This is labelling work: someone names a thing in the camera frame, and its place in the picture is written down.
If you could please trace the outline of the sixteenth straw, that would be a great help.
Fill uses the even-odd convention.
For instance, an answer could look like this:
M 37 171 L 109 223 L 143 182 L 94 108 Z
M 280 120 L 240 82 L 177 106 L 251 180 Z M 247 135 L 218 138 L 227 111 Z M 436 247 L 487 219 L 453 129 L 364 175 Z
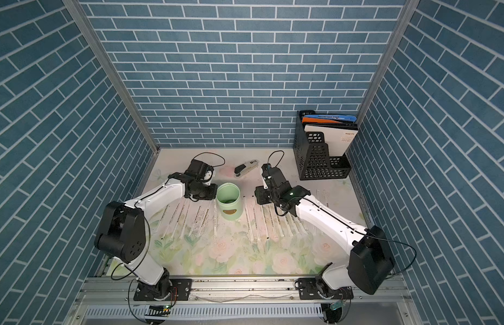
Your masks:
M 207 216 L 209 214 L 210 208 L 211 208 L 211 203 L 207 204 L 207 206 L 203 209 L 203 217 L 202 217 L 202 220 L 201 220 L 201 223 L 200 223 L 200 226 L 199 226 L 199 230 L 198 230 L 198 233 L 197 233 L 198 237 L 201 237 L 201 235 L 204 232 L 206 221 L 207 221 Z

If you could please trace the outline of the thirteenth straw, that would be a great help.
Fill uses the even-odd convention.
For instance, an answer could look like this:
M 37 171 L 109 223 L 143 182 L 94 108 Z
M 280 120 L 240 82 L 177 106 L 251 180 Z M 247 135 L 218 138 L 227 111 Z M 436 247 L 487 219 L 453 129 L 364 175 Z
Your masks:
M 190 212 L 190 206 L 191 206 L 191 203 L 190 203 L 190 201 L 188 201 L 187 202 L 187 208 L 184 211 L 185 214 L 184 214 L 184 219 L 183 219 L 183 224 L 182 224 L 182 229 L 181 229 L 181 232 L 180 232 L 179 239 L 184 238 L 184 233 L 185 233 L 185 229 L 186 229 L 186 223 L 187 223 L 187 220 L 188 220 L 188 217 L 189 217 L 189 212 Z

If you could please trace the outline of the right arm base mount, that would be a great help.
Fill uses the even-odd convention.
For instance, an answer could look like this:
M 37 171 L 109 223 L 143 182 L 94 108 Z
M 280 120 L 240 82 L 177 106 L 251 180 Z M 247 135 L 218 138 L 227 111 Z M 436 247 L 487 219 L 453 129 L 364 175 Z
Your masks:
M 323 280 L 317 278 L 298 278 L 295 288 L 301 300 L 342 300 L 349 301 L 354 298 L 352 287 L 332 289 Z

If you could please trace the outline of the green cylindrical cup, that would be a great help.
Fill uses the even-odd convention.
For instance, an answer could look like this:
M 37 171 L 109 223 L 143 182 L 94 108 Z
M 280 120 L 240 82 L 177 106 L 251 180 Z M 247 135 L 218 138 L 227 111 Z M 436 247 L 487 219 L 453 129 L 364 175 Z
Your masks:
M 228 221 L 238 220 L 243 213 L 242 195 L 239 187 L 225 183 L 218 187 L 216 204 L 220 215 Z

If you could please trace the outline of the fifteenth straw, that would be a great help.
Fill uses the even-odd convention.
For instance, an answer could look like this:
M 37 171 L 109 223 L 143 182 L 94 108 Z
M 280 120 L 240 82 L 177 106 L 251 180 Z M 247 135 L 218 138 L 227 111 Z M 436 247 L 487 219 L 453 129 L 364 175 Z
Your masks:
M 156 227 L 155 227 L 155 230 L 158 232 L 158 230 L 160 229 L 162 223 L 163 223 L 163 220 L 165 219 L 165 216 L 167 214 L 167 210 L 169 209 L 169 206 L 170 204 L 167 204 L 164 209 L 162 210 L 162 214 L 160 216 L 160 218 L 158 219 L 158 222 L 156 224 Z

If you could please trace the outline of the seventeenth straw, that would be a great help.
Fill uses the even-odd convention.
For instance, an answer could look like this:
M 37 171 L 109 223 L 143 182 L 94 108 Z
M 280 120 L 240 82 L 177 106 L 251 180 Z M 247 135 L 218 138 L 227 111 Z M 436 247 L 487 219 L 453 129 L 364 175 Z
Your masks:
M 214 203 L 213 203 L 213 212 L 214 212 L 214 217 L 213 217 L 213 221 L 214 221 L 214 238 L 216 239 L 217 235 L 218 235 L 218 208 L 217 208 L 217 204 L 216 204 L 215 200 L 214 200 Z

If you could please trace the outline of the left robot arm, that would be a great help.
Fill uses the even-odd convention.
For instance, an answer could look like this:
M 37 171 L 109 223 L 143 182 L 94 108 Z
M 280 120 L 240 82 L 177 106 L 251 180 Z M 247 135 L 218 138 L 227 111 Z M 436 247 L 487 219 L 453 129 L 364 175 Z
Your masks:
M 94 246 L 118 259 L 142 284 L 157 285 L 165 275 L 149 253 L 150 218 L 170 203 L 182 198 L 195 202 L 213 200 L 218 186 L 212 182 L 214 167 L 193 159 L 185 172 L 167 176 L 155 189 L 123 203 L 105 206 Z

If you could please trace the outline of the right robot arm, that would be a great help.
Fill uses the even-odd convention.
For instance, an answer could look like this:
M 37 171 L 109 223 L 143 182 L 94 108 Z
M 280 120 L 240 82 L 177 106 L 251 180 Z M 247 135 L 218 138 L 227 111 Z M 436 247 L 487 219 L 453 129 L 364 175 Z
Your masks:
M 263 184 L 256 187 L 257 204 L 273 204 L 279 217 L 291 215 L 325 233 L 348 255 L 348 263 L 325 265 L 315 277 L 315 286 L 322 297 L 332 297 L 343 287 L 356 287 L 374 295 L 394 269 L 395 259 L 389 240 L 377 226 L 364 227 L 351 222 L 322 204 L 302 186 L 292 187 L 283 172 L 266 163 L 261 166 Z

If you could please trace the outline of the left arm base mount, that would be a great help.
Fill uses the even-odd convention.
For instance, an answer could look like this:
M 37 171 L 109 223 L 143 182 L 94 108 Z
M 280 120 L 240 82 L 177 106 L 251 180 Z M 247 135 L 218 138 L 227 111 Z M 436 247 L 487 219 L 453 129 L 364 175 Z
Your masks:
M 189 278 L 170 279 L 164 278 L 155 285 L 138 282 L 134 294 L 134 301 L 188 301 L 192 288 Z

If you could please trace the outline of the eleventh straw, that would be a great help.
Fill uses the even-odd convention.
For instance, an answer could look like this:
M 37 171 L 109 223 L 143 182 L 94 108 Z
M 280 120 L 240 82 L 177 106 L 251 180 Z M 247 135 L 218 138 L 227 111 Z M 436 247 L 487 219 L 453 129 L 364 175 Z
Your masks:
M 196 228 L 196 223 L 197 223 L 197 219 L 199 217 L 200 211 L 201 211 L 201 206 L 199 206 L 198 209 L 196 210 L 195 218 L 194 218 L 194 220 L 192 222 L 191 229 L 190 229 L 189 234 L 188 234 L 189 237 L 192 237 L 192 234 L 193 234 L 193 232 L 194 232 L 194 230 Z

